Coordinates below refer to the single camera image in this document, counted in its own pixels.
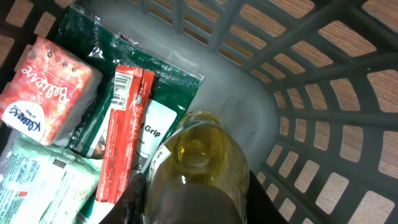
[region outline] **red wrapper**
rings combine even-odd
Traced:
[[[155,73],[118,65],[97,201],[115,204],[127,188],[144,106]]]

